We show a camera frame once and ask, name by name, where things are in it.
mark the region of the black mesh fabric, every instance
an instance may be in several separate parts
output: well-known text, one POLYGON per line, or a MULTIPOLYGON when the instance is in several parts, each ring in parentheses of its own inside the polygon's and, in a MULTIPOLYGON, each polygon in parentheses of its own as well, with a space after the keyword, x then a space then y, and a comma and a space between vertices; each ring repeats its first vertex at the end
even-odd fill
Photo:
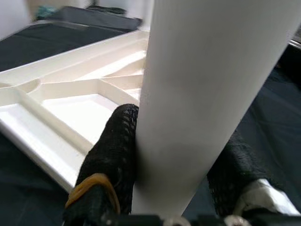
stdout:
POLYGON ((207 178, 215 210, 221 217, 232 214, 243 188, 257 179, 265 178, 275 188, 282 188, 261 161, 260 154, 245 143, 237 131, 231 136, 207 178))
MULTIPOLYGON (((135 130, 138 107, 119 106, 86 156, 76 185, 95 173, 104 173, 113 184, 120 203, 121 214, 131 212, 133 186, 136 177, 135 130)), ((93 186, 64 212, 65 226, 82 225, 84 221, 100 225, 104 214, 113 207, 102 186, 93 186)))

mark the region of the white compartment tray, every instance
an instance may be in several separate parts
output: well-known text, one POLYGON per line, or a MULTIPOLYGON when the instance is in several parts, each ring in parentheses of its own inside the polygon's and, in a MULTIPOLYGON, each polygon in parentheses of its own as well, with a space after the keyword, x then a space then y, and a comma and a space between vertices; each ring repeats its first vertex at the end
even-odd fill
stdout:
POLYGON ((121 104, 139 105, 148 33, 0 73, 0 130, 64 189, 121 104))

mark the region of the white plastic tray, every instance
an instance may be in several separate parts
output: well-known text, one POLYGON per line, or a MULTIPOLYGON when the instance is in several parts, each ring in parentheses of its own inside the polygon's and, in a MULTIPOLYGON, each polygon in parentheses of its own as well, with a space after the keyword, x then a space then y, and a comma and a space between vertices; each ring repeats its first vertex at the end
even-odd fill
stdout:
POLYGON ((121 104, 139 105, 147 32, 0 73, 0 130, 65 190, 121 104))

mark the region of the white tube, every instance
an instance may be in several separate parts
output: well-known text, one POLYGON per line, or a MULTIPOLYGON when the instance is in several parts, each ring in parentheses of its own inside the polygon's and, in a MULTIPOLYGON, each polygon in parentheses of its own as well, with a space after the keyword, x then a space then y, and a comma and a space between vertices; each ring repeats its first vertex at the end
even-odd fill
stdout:
POLYGON ((155 2, 133 213, 182 214, 300 16, 300 0, 155 2))

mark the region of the orange rubber band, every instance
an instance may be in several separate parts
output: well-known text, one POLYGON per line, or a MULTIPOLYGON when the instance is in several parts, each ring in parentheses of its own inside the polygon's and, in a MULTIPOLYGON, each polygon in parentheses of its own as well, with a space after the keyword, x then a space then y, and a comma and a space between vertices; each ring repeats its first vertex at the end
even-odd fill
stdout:
POLYGON ((103 173, 95 173, 77 185, 69 194, 68 201, 65 204, 65 209, 82 197, 94 185, 102 185, 105 188, 116 213, 120 214, 120 204, 114 187, 108 177, 103 173))

